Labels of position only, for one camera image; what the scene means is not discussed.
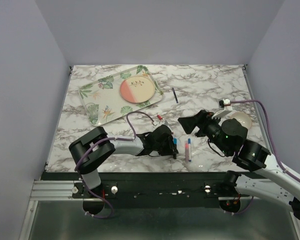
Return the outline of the white pen blue tip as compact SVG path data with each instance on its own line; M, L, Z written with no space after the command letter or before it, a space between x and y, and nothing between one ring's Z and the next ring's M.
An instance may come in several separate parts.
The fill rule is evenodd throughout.
M190 163L191 161L192 161L192 149L191 149L191 139L190 138L188 138L188 140L187 140L187 145L188 145L188 147L187 147L187 152L188 152L188 162Z

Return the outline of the pink pen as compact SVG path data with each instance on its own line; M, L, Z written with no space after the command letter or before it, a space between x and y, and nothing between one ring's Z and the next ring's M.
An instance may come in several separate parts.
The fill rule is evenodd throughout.
M190 161L190 149L189 149L189 143L187 141L185 142L185 161L186 162Z

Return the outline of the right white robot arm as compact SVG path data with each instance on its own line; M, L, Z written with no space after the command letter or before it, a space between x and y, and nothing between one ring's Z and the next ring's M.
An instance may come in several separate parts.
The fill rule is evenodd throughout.
M178 122L186 134L198 128L196 137L207 137L208 143L215 144L225 156L232 157L238 167L269 180L263 182L229 170L220 183L220 191L226 196L236 192L276 202L300 220L300 181L282 169L276 156L267 148L248 140L248 129L239 121L232 118L220 122L213 115L213 112L201 110L196 115L178 118Z

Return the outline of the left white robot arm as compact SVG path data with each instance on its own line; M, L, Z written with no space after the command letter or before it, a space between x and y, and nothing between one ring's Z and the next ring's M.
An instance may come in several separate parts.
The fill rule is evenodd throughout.
M167 125L135 136L110 136L101 126L72 142L68 147L76 164L75 170L84 181L83 191L91 198L101 191L98 167L111 155L172 156L179 153L173 133Z

